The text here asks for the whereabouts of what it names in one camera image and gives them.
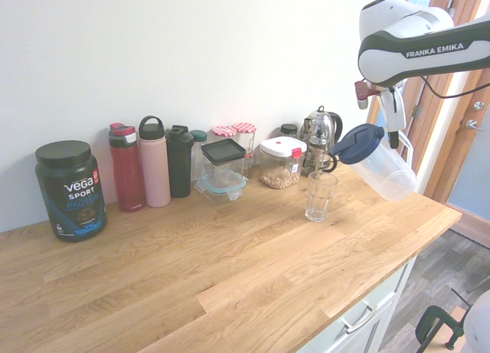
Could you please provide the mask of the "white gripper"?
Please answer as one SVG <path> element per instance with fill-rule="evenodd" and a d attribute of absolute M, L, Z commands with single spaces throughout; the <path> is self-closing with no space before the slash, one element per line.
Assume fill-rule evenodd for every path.
<path fill-rule="evenodd" d="M 398 86 L 381 88 L 381 106 L 384 111 L 389 143 L 392 149 L 399 147 L 399 132 L 406 128 L 403 97 Z"/>

